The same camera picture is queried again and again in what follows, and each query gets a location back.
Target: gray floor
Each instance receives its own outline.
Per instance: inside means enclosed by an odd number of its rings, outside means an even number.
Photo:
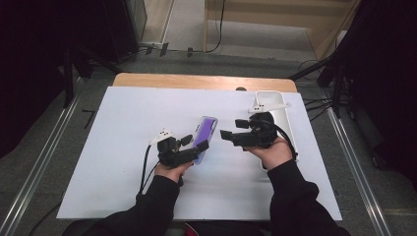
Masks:
[[[182,6],[181,4],[184,4],[184,1],[177,1],[176,7]],[[175,11],[173,14],[177,15],[177,19],[173,15],[171,23],[179,21],[178,17],[182,15]],[[187,40],[196,43],[199,41],[200,34],[192,30],[181,30],[184,29],[171,27],[168,31],[166,39],[170,41],[172,46],[170,49],[184,49],[187,45],[192,45]],[[278,53],[275,51],[273,54],[265,53],[266,51],[273,52],[269,49],[248,49],[248,47],[256,48],[250,44],[255,39],[241,37],[243,41],[236,42],[230,37],[232,34],[227,35],[227,28],[223,30],[225,30],[226,37],[222,44],[222,53],[195,54],[188,58],[185,53],[181,52],[168,52],[164,57],[159,57],[157,51],[154,51],[151,55],[139,54],[129,58],[120,67],[127,72],[139,73],[285,78],[310,63],[302,64],[303,61],[314,59],[312,51],[309,50],[309,44],[299,29],[282,29],[281,44],[275,45]],[[179,35],[188,35],[188,39],[183,40],[181,44]],[[298,38],[295,40],[298,44],[285,44],[285,42],[294,42],[292,37]],[[233,46],[233,43],[246,46]],[[309,75],[310,80],[301,79],[296,82],[303,97],[322,98],[322,90],[316,86],[314,80],[317,75],[318,73]],[[113,80],[114,75],[99,66],[94,67],[91,79],[83,80],[83,85],[78,89],[80,97],[74,114],[52,154],[50,163],[22,216],[15,235],[28,235],[33,226],[60,202],[89,134],[90,125],[85,128],[89,113],[83,112],[83,109],[97,110],[106,88],[111,86]],[[0,159],[0,179],[2,180],[0,182],[0,222],[3,222],[14,197],[30,174],[54,124],[63,111],[63,102],[64,94],[61,94],[32,126],[20,145]],[[312,111],[309,114],[313,117],[319,111]],[[375,168],[372,155],[356,124],[350,120],[347,113],[342,111],[341,114],[346,132],[384,211],[392,235],[417,235],[415,233],[417,232],[417,194],[410,182],[395,171],[381,171]],[[312,127],[342,213],[343,220],[338,223],[349,230],[352,235],[377,235],[328,115],[324,113],[314,120]],[[57,220],[55,216],[56,211],[40,225],[35,235],[60,235],[71,221]],[[180,230],[170,231],[167,235],[176,235],[178,231],[180,232]]]

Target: black sweater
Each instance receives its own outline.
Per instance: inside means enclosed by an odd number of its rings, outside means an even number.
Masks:
[[[273,168],[268,177],[274,191],[270,202],[272,235],[349,235],[316,201],[318,187],[304,180],[295,161]],[[84,235],[164,235],[178,195],[174,181],[156,175],[147,193],[137,195],[135,206],[101,219]]]

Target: person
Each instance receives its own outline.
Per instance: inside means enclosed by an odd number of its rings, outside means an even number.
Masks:
[[[304,180],[285,139],[277,138],[269,148],[245,149],[263,162],[272,183],[274,194],[269,209],[271,235],[350,235],[344,228],[338,227],[328,211],[317,202],[317,185]],[[148,191],[137,195],[132,208],[97,221],[83,235],[164,235],[172,221],[180,193],[179,178],[192,164],[186,163],[174,169],[158,164]],[[229,230],[223,235],[241,234],[232,234]]]

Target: smartphone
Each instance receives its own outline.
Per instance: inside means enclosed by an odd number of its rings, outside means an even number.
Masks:
[[[214,117],[203,116],[200,119],[200,123],[197,126],[196,132],[192,140],[192,148],[195,148],[197,144],[207,140],[211,140],[212,133],[217,125],[217,119]],[[199,154],[199,157],[194,160],[195,164],[200,164],[205,156],[206,150]]]

